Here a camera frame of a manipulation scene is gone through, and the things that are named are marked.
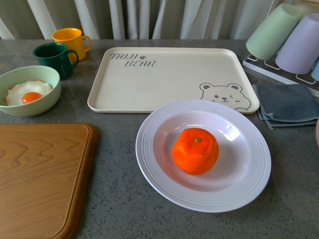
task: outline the yellow mug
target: yellow mug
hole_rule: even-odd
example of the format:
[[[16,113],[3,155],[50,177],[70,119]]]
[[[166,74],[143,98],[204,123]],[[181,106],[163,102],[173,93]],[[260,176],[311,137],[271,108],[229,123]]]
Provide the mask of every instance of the yellow mug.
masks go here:
[[[92,48],[92,40],[89,36],[82,36],[82,31],[77,28],[63,28],[55,31],[52,34],[52,38],[55,42],[63,43],[67,46],[68,50],[73,49],[78,53],[79,60],[83,60],[86,56],[86,52]],[[87,39],[90,43],[89,47],[85,48],[83,40]],[[69,54],[71,62],[76,62],[74,54]]]

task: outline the tray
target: tray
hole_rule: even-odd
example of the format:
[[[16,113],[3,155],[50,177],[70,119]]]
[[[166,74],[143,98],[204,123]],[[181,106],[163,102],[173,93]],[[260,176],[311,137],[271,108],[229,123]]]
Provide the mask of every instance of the tray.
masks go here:
[[[216,101],[242,114],[259,108],[236,54],[215,48],[111,48],[87,104],[99,113],[151,113],[186,99]]]
[[[0,238],[69,239],[98,140],[87,123],[0,124]]]

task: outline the cream tray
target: cream tray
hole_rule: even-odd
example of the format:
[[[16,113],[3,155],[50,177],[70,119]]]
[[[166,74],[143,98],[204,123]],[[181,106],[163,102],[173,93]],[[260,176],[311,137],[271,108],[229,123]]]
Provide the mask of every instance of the cream tray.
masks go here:
[[[99,113],[151,113],[186,99],[215,101],[242,114],[259,108],[236,54],[216,48],[111,48],[87,104]]]

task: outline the pink object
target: pink object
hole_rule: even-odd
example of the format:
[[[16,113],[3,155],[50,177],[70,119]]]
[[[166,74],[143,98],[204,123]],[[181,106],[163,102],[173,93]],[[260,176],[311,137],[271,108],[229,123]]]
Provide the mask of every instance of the pink object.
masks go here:
[[[316,125],[316,140],[317,140],[317,144],[319,147],[319,119],[318,119],[317,125]]]

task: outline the curtain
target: curtain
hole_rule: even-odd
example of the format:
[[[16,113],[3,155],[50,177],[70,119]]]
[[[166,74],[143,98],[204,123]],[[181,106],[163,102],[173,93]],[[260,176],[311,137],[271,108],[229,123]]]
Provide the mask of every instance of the curtain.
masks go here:
[[[318,0],[1,0],[1,39],[51,39],[76,27],[92,39],[248,39],[281,3]]]

